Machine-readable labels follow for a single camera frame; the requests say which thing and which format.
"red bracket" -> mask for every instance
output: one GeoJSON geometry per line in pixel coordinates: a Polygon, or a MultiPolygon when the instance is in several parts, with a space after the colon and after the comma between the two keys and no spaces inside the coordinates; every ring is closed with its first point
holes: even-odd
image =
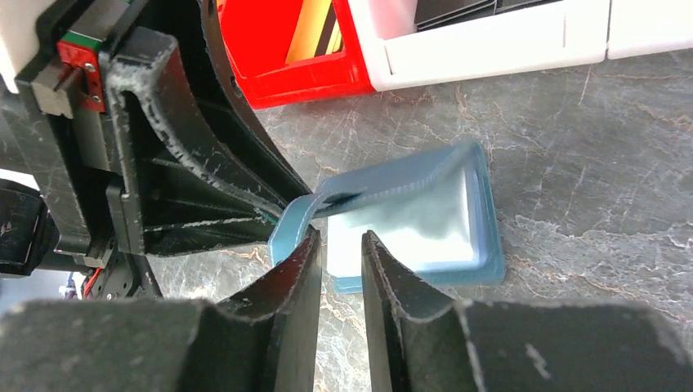
{"type": "Polygon", "coordinates": [[[82,107],[97,112],[105,112],[104,88],[101,83],[101,70],[99,69],[97,54],[87,47],[65,40],[60,40],[57,46],[62,62],[84,71],[87,96],[82,101],[82,107]]]}

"yellow object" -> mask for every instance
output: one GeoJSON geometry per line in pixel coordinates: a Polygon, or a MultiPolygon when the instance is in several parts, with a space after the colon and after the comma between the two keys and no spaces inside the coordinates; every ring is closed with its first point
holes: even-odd
{"type": "Polygon", "coordinates": [[[339,29],[339,23],[335,23],[334,28],[332,29],[332,35],[329,36],[329,43],[327,44],[327,53],[325,54],[328,55],[330,53],[338,51],[341,41],[342,31],[339,29]]]}
{"type": "Polygon", "coordinates": [[[329,39],[329,53],[337,53],[342,48],[342,31],[339,29],[339,24],[334,25],[336,32],[329,39]]]}
{"type": "Polygon", "coordinates": [[[332,0],[303,0],[296,31],[288,47],[286,64],[312,59],[323,31],[332,0]]]}

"storage bin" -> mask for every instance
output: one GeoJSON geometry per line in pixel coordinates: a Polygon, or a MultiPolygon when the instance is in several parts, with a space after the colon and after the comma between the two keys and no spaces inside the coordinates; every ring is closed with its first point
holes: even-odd
{"type": "Polygon", "coordinates": [[[416,32],[416,0],[349,0],[378,91],[596,63],[610,0],[563,0],[416,32]]]}
{"type": "Polygon", "coordinates": [[[609,58],[693,47],[691,0],[611,0],[609,58]]]}
{"type": "Polygon", "coordinates": [[[218,3],[235,81],[255,109],[373,91],[347,0],[333,0],[344,49],[285,64],[302,0],[218,3]]]}

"marble countertop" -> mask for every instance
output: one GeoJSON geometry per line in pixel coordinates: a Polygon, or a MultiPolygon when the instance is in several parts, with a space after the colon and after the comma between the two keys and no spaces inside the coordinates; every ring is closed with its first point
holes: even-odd
{"type": "MultiPolygon", "coordinates": [[[[258,116],[313,187],[334,174],[477,138],[490,163],[507,277],[498,286],[450,287],[449,294],[643,301],[693,351],[693,51],[258,116]]],[[[166,295],[212,300],[269,269],[264,246],[153,266],[166,295]]],[[[327,291],[320,307],[315,390],[370,390],[362,297],[327,291]]]]}

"white plastic bin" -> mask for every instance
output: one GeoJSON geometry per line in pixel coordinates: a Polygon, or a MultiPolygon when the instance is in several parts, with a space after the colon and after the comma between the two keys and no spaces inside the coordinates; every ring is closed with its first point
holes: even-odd
{"type": "Polygon", "coordinates": [[[693,1],[611,0],[609,58],[693,47],[693,1]]]}
{"type": "Polygon", "coordinates": [[[36,19],[54,2],[0,2],[0,74],[10,92],[19,92],[15,76],[38,53],[36,19]]]}
{"type": "Polygon", "coordinates": [[[421,33],[414,26],[416,0],[349,0],[349,5],[378,91],[606,57],[610,0],[563,0],[421,33]]]}

